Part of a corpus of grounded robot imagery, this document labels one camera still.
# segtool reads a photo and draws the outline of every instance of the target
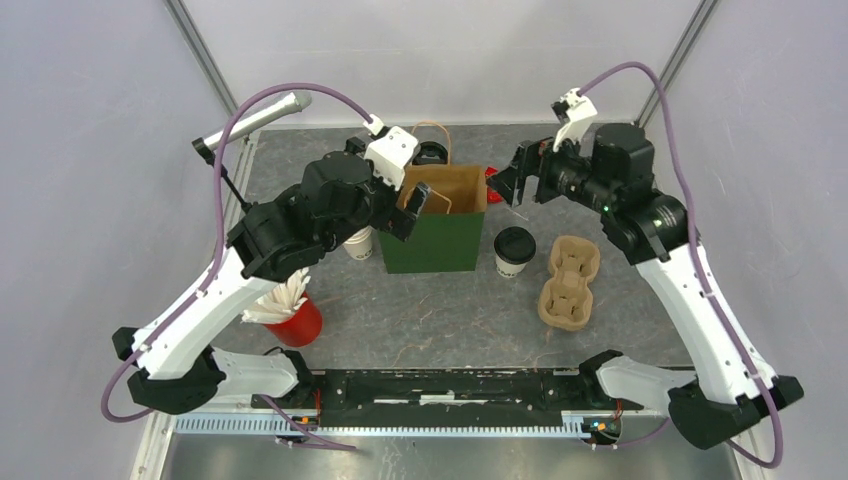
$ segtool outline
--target black cup lid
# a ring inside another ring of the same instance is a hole
[[[521,227],[508,227],[495,237],[495,253],[512,265],[523,265],[536,255],[536,239]]]

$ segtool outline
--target green bag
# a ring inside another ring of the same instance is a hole
[[[389,273],[461,272],[477,268],[486,176],[479,165],[411,165],[406,168],[399,203],[409,186],[424,182],[433,190],[412,236],[406,241],[379,232]]]

